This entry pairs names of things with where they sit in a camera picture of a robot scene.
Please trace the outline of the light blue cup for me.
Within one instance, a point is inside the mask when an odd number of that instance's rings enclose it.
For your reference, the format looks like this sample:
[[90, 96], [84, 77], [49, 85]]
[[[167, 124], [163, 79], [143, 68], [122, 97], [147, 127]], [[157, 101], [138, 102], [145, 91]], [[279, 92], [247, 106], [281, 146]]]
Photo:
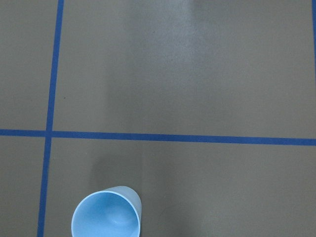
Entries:
[[92, 193], [76, 207], [74, 237], [139, 237], [142, 203], [130, 187], [116, 186]]

